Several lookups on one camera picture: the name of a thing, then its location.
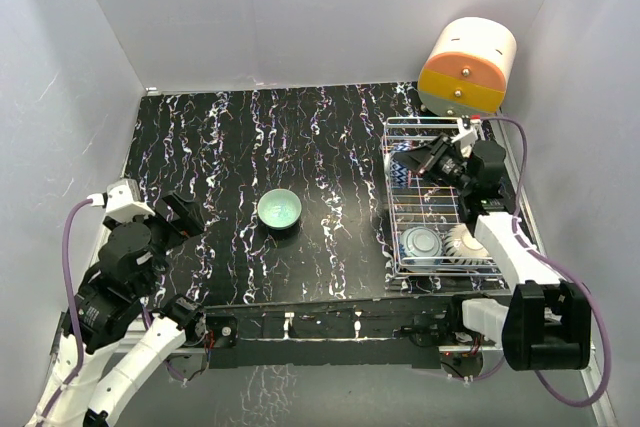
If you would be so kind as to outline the white bowl black striped outside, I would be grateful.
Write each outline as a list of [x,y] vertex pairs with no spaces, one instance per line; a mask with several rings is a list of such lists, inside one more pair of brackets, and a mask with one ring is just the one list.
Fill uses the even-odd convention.
[[457,224],[443,241],[443,253],[448,260],[459,266],[484,265],[489,259],[488,251],[476,240],[465,224]]

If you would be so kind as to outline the red patterned bowl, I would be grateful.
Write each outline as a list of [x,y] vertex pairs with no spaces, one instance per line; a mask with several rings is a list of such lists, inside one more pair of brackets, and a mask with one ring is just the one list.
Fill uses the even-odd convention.
[[412,171],[396,160],[397,151],[392,151],[388,156],[387,172],[391,185],[395,188],[408,188],[413,179]]

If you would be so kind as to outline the blue white patterned bowl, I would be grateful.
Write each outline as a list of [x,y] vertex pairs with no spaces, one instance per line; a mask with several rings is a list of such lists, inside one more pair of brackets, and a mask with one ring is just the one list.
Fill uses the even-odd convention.
[[425,226],[411,227],[400,234],[399,257],[403,264],[432,267],[443,260],[440,236]]

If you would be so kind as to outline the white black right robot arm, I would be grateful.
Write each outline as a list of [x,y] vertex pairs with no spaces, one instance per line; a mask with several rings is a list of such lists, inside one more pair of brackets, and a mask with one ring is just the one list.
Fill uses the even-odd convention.
[[444,134],[391,155],[416,177],[456,189],[460,219],[511,291],[508,305],[489,297],[454,302],[447,335],[466,344],[482,334],[501,347],[516,371],[581,370],[590,358],[591,307],[576,283],[540,260],[519,227],[501,194],[505,158],[505,149],[492,140],[476,141],[465,155]]

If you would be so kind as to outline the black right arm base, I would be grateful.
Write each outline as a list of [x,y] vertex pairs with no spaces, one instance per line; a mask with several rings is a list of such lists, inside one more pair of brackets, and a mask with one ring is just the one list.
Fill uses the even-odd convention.
[[392,337],[408,339],[418,347],[438,347],[444,352],[461,353],[463,356],[479,354],[483,348],[502,349],[497,341],[464,327],[461,320],[448,314],[415,314],[408,324],[395,328]]

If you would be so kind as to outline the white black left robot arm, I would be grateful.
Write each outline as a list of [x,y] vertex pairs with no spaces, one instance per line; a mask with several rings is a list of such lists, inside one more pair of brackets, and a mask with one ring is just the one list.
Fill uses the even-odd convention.
[[[154,371],[183,345],[206,334],[200,304],[177,294],[153,313],[142,300],[168,268],[167,255],[205,230],[194,199],[171,192],[167,219],[140,198],[137,185],[114,184],[76,204],[65,221],[62,268],[68,308],[58,351],[31,426],[113,426]],[[70,234],[86,206],[105,211],[108,240],[82,282],[70,272]]]

